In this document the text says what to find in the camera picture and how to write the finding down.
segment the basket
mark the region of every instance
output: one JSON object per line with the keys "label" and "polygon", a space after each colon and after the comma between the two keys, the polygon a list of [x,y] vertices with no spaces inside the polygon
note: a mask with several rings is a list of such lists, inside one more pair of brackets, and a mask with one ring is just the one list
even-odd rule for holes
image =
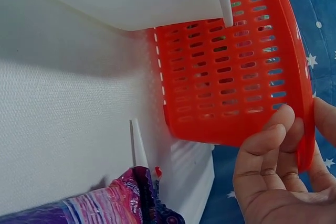
{"label": "basket", "polygon": [[300,171],[314,150],[306,55],[288,0],[231,0],[222,19],[157,27],[165,117],[178,138],[229,146],[260,131],[282,105],[303,118]]}

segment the white wall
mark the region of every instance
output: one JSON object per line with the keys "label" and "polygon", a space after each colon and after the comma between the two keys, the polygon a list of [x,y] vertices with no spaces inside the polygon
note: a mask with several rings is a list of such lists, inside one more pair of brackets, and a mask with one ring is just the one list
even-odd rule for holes
{"label": "white wall", "polygon": [[170,136],[151,31],[56,0],[0,0],[0,215],[110,183],[132,165],[133,118],[162,167],[162,200],[196,223],[211,150]]}

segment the finger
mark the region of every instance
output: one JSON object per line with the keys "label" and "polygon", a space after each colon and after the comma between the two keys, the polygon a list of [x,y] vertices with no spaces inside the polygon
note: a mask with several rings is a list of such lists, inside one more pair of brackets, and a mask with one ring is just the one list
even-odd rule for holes
{"label": "finger", "polygon": [[[293,109],[288,105],[283,105],[266,123],[264,129],[281,123],[285,127],[286,131],[289,131],[293,125],[294,119],[295,114]],[[282,180],[276,173],[278,156],[278,148],[270,151],[264,156],[264,162],[261,166],[261,174],[264,177],[268,189],[286,189]]]}
{"label": "finger", "polygon": [[314,98],[315,125],[322,135],[336,147],[336,108]]}
{"label": "finger", "polygon": [[312,164],[308,170],[308,176],[311,187],[316,192],[323,191],[336,185],[336,179],[326,168],[316,142]]}
{"label": "finger", "polygon": [[274,125],[269,130],[249,137],[240,147],[233,184],[243,213],[251,202],[267,190],[267,185],[260,174],[264,155],[278,148],[285,135],[286,129],[282,124]]}
{"label": "finger", "polygon": [[295,192],[307,192],[307,188],[299,177],[297,162],[297,146],[305,133],[301,118],[296,118],[280,146],[277,174],[286,189]]}

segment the fingernail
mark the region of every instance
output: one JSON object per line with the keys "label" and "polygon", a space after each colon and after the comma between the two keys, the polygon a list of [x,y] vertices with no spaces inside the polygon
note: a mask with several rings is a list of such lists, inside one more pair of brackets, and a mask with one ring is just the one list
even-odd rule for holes
{"label": "fingernail", "polygon": [[267,128],[267,131],[272,131],[274,129],[276,129],[277,127],[279,127],[281,124],[275,124],[275,125],[272,125],[271,127]]}

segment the polka dot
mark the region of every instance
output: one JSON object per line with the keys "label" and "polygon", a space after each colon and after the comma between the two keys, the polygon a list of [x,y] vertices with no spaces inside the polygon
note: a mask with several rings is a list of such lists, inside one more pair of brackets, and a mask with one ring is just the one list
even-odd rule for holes
{"label": "polka dot", "polygon": [[319,21],[317,21],[317,22],[316,22],[316,26],[317,26],[317,28],[322,28],[322,23],[319,22]]}

